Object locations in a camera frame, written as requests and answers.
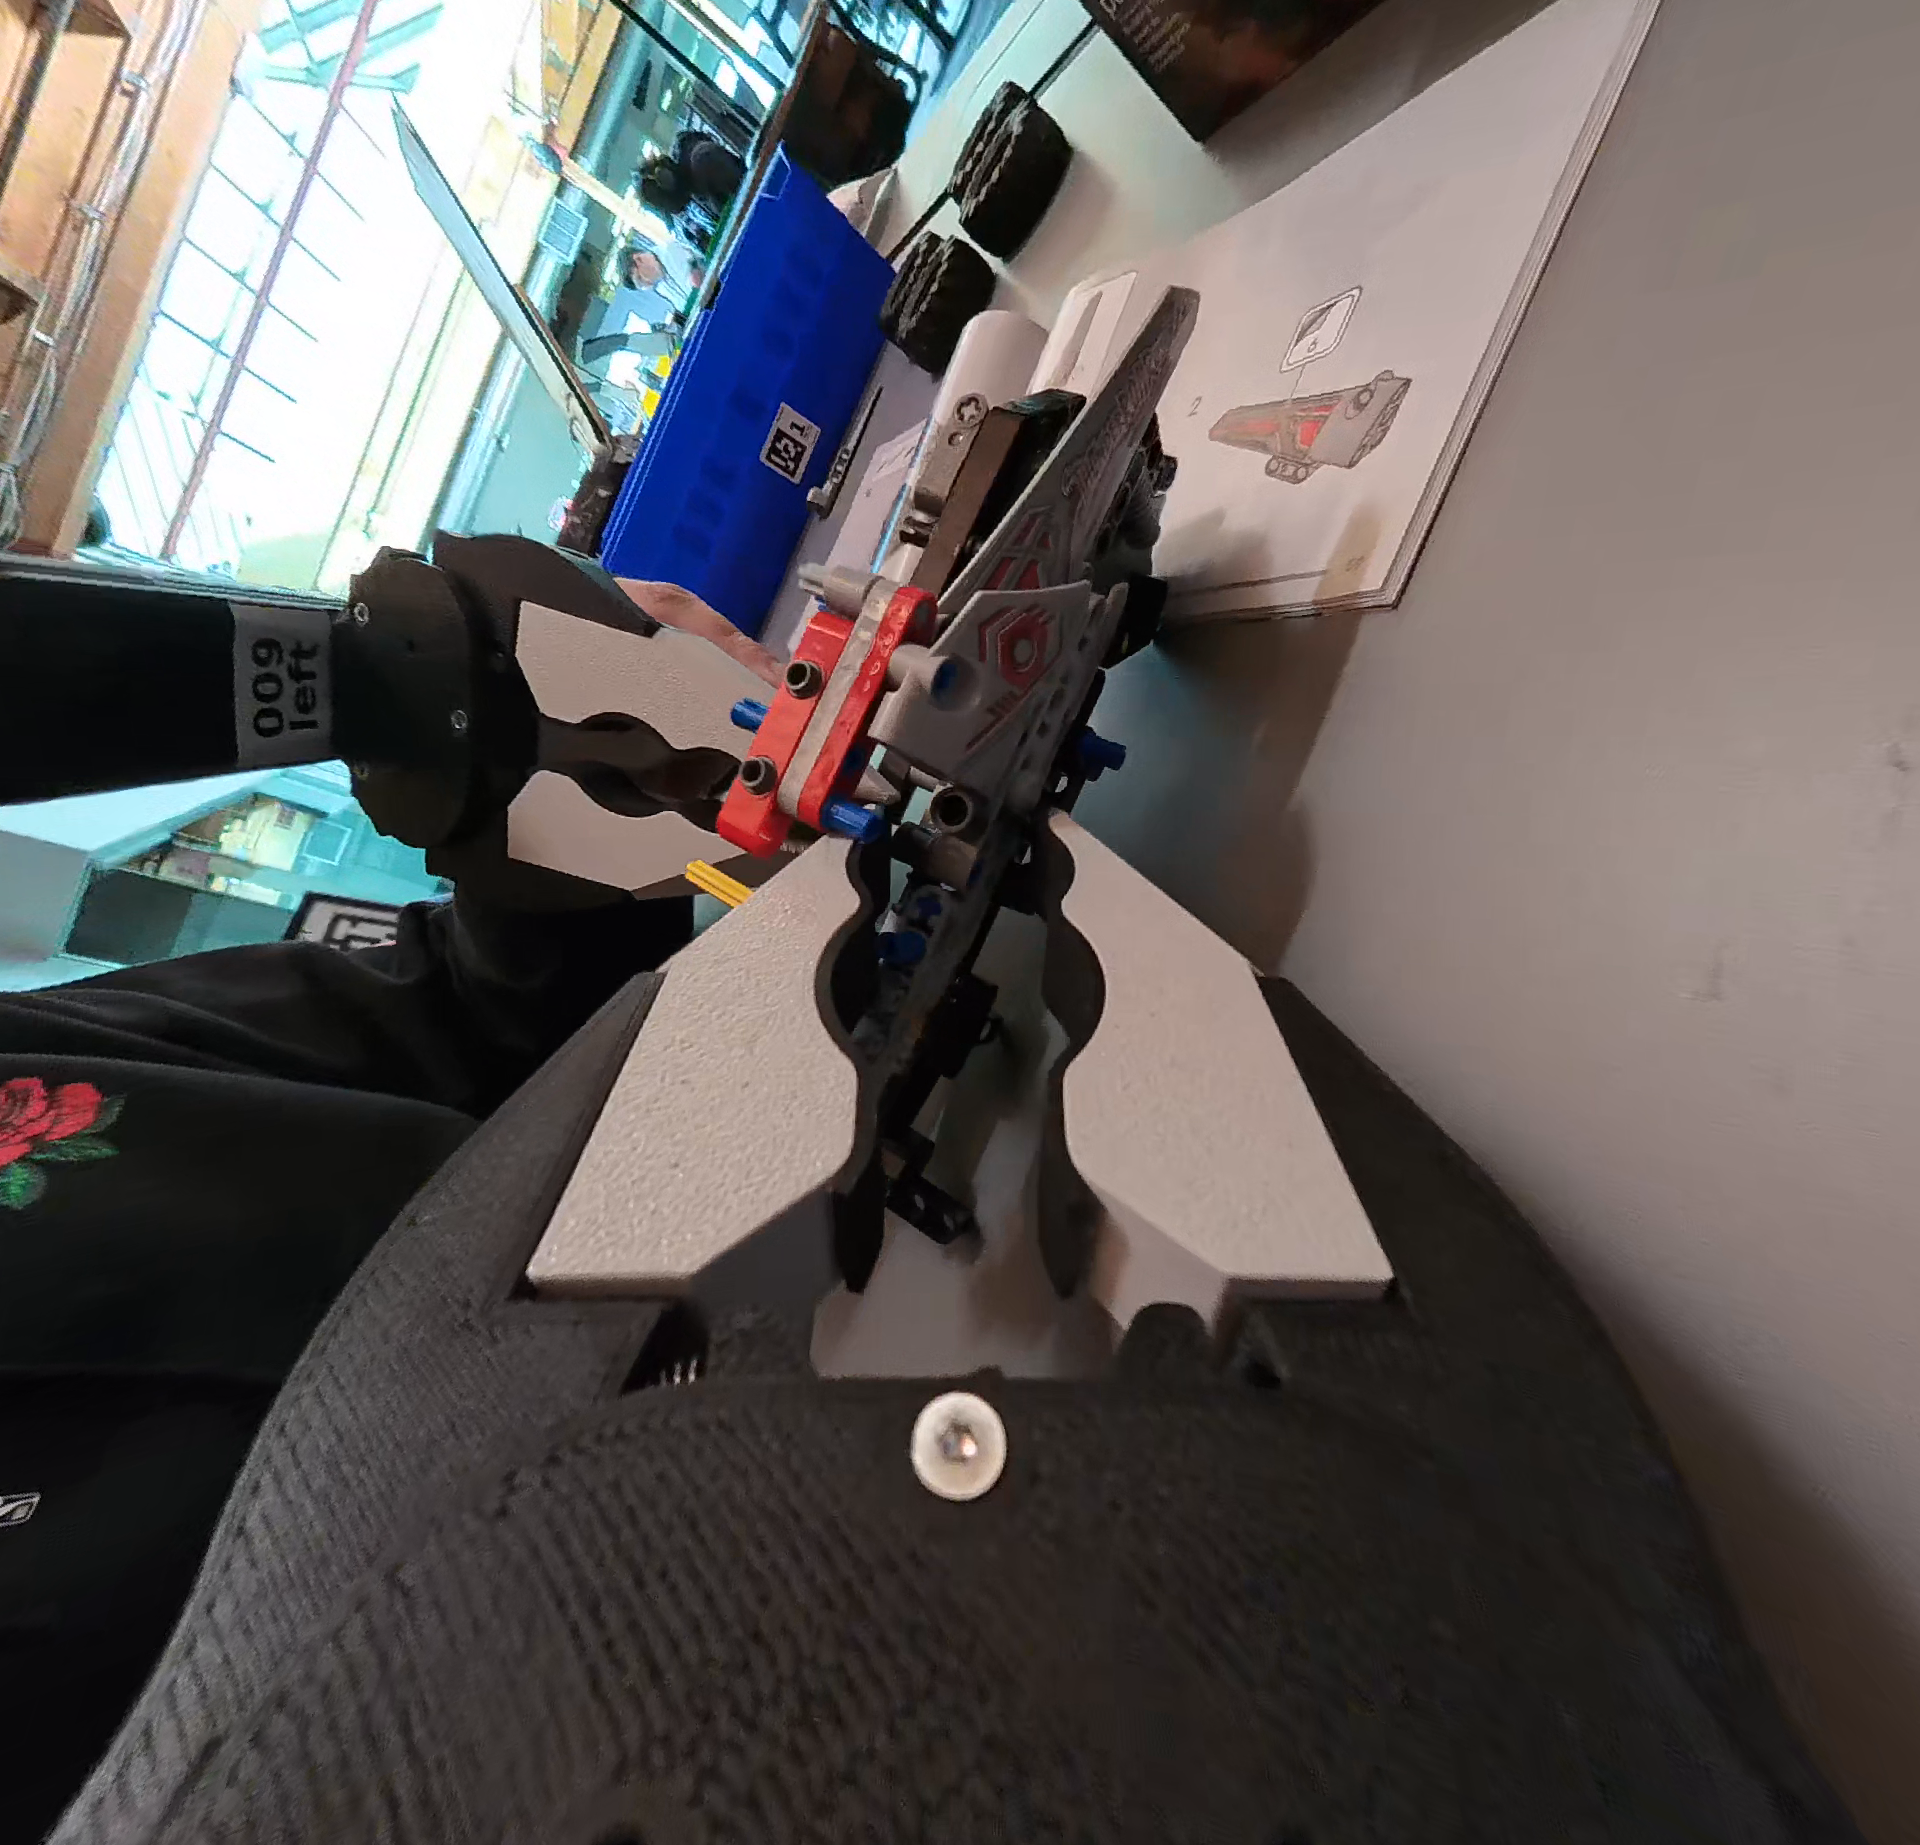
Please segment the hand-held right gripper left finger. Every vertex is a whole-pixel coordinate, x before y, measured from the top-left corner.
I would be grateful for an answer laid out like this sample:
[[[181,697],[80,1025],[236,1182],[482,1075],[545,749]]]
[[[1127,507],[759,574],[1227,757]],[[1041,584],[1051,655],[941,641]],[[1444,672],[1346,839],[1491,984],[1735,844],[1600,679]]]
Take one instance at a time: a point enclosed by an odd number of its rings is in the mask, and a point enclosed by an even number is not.
[[[814,1305],[859,1075],[830,969],[867,895],[821,839],[660,975],[526,1268],[546,1301]]]

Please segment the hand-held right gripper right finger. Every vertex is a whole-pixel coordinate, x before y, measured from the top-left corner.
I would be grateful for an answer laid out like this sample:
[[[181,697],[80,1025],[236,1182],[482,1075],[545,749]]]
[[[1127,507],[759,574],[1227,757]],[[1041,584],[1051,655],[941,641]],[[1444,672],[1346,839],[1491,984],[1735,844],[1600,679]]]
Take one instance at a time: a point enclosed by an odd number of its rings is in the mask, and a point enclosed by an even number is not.
[[[1049,1282],[1126,1335],[1175,1309],[1227,1343],[1256,1305],[1375,1305],[1396,1268],[1256,969],[1066,811],[1034,845]]]

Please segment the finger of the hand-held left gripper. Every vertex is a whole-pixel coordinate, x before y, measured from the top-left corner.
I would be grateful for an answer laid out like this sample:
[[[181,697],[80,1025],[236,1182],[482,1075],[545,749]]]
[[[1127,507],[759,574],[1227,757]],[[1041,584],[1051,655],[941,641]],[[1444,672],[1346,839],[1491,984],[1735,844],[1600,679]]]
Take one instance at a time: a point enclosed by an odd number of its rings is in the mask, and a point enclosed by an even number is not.
[[[535,772],[508,809],[508,852],[519,864],[612,886],[636,899],[694,897],[689,875],[707,864],[756,889],[794,857],[752,857],[673,806],[616,811],[555,772]]]
[[[781,668],[726,623],[646,631],[537,602],[519,609],[514,661],[537,765],[628,819],[714,819],[755,734],[735,707],[769,709],[781,687]]]

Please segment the toy brick vehicle model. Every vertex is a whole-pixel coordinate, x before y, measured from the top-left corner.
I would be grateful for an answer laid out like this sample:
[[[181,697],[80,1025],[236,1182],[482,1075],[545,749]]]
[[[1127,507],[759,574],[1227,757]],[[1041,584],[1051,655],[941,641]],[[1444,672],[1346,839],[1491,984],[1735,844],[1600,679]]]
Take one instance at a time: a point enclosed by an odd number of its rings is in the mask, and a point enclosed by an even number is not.
[[[975,1231],[918,1119],[999,1025],[973,964],[1004,903],[1026,908],[1036,819],[1126,761],[1092,715],[1168,603],[1158,405],[1201,308],[1168,285],[1112,352],[1131,287],[1092,287],[1051,331],[1002,308],[964,325],[925,425],[861,475],[870,554],[804,570],[814,609],[779,692],[733,707],[752,737],[723,835],[748,855],[847,839],[877,892],[886,858],[904,868],[847,1019],[877,1093],[877,1147],[837,1204],[855,1226],[886,1208],[937,1245]]]

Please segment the person's left hand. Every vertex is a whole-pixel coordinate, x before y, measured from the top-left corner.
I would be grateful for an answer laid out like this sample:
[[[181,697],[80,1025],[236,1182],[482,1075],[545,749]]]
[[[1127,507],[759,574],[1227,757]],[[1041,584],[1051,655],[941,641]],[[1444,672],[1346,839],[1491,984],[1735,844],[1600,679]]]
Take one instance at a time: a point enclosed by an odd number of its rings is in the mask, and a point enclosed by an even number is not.
[[[756,637],[735,627],[696,593],[679,584],[646,580],[618,580],[618,587],[654,623],[705,639],[744,667],[755,679],[769,685],[782,680],[785,657],[771,654]]]

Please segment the blue storage bin with tag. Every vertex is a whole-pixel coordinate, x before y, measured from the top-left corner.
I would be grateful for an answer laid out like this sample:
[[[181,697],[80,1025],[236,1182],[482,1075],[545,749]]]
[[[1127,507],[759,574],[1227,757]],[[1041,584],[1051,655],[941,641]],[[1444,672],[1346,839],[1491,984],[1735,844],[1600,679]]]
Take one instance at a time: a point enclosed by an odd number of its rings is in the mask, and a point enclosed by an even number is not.
[[[616,495],[609,574],[763,629],[881,356],[894,275],[779,147]]]

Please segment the grey toy brick piece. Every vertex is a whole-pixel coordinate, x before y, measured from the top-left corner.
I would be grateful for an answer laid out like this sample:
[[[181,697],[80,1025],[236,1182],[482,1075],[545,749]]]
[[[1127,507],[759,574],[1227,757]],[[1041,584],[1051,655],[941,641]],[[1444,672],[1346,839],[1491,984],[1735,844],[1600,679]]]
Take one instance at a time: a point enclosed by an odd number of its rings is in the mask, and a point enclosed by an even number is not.
[[[847,425],[847,433],[837,447],[837,453],[828,467],[825,480],[817,488],[809,488],[807,502],[809,502],[810,512],[817,519],[828,519],[834,512],[834,507],[839,505],[839,498],[843,495],[850,472],[854,469],[858,452],[859,452],[864,439],[868,437],[868,431],[877,416],[877,405],[880,405],[881,393],[883,393],[883,379],[880,374],[874,374],[868,382],[868,386],[855,407],[855,413]]]

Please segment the person's black sweater torso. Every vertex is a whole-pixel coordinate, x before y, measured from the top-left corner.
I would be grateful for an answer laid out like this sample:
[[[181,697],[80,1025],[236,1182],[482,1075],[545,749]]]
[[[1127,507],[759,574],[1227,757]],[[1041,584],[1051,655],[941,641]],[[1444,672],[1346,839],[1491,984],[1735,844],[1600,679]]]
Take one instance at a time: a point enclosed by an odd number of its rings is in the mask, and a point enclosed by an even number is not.
[[[5,991],[5,1840],[76,1800],[301,1350],[493,1114],[369,1087],[392,945]]]

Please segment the wooden shelf unit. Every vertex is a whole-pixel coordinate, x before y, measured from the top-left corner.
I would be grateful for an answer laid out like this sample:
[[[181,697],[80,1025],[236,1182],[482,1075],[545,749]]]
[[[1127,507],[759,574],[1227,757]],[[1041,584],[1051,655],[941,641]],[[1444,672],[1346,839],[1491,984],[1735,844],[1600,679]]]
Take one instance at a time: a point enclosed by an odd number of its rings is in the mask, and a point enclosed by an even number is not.
[[[80,549],[268,0],[3,0],[5,549]]]

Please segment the white instruction booklet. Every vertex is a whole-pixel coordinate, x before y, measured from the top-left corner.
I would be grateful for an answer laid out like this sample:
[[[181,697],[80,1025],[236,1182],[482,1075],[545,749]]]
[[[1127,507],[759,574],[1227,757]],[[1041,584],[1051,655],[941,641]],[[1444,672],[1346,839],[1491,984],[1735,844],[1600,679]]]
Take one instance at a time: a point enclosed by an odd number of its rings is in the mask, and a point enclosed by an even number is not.
[[[944,391],[1094,399],[1165,294],[1155,574],[1171,629],[1393,609],[1664,0],[1557,0],[1217,224],[1024,297],[961,233],[904,269],[958,304]]]

